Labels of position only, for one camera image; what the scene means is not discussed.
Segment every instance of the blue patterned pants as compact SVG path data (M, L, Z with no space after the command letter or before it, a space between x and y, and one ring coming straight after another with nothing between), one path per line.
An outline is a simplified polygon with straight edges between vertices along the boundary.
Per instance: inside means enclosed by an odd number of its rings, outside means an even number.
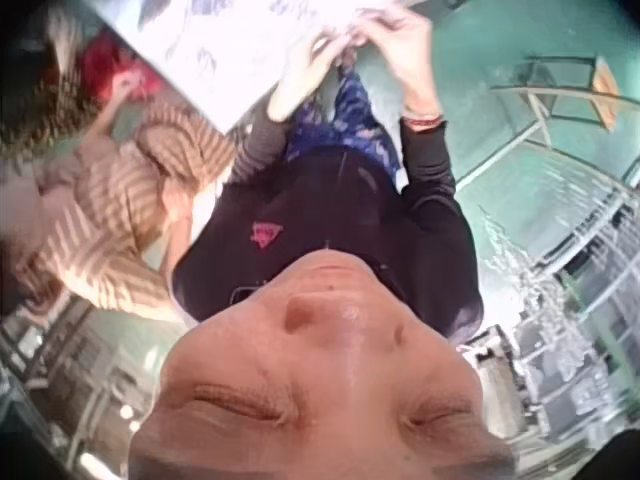
M389 133L373 116L369 95L359 75L353 69L341 68L338 74L340 86L333 121L324 120L315 98L307 100L296 113L286 161L318 147L346 145L378 162L394 179L400 168L396 149Z

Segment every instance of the beige striped shirt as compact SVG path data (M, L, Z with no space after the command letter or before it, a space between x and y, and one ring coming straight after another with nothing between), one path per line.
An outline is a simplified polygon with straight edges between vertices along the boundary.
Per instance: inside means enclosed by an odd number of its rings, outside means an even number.
M141 259L166 227L164 180L201 190L234 153L197 112L168 104L149 107L134 139L122 146L105 137L83 144L75 156L37 173L47 192L45 244L20 263L18 278L34 298L55 290L38 282L46 278L39 272L48 272L97 307L174 318L164 278Z

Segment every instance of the red object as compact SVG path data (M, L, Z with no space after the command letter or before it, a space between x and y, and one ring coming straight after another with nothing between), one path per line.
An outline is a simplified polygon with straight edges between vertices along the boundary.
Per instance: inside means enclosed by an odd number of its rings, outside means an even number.
M82 83L89 95L102 102L111 98L113 77L127 70L142 72L142 85L131 94L132 100L140 100L148 95L158 93L164 82L151 67L124 46L118 38L108 30L98 34L78 59Z
M403 117L402 119L408 127L420 128L421 130L433 130L434 128L439 127L442 122L444 122L444 117L442 115L438 115L436 118L429 120L421 120L408 117Z

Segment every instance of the bracelet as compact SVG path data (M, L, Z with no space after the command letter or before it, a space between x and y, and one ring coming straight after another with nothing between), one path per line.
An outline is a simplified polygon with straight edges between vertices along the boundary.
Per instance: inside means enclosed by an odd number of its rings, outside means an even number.
M416 118L415 116L407 117L403 115L402 119L408 127L419 128L420 130L433 130L444 122L443 115L437 115L436 117L431 116L431 118Z
M420 115L419 113L415 113L413 110L409 110L407 107L404 107L404 109L402 110L402 117L411 120L435 120L439 117L442 117L442 114L431 113L427 115Z

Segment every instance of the nose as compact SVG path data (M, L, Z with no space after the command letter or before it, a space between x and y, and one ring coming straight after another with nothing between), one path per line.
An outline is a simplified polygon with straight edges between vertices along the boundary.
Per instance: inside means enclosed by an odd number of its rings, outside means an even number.
M329 291L291 297L287 303L285 331L303 335L320 347L357 344L393 350L402 343L403 324L385 309L354 292Z

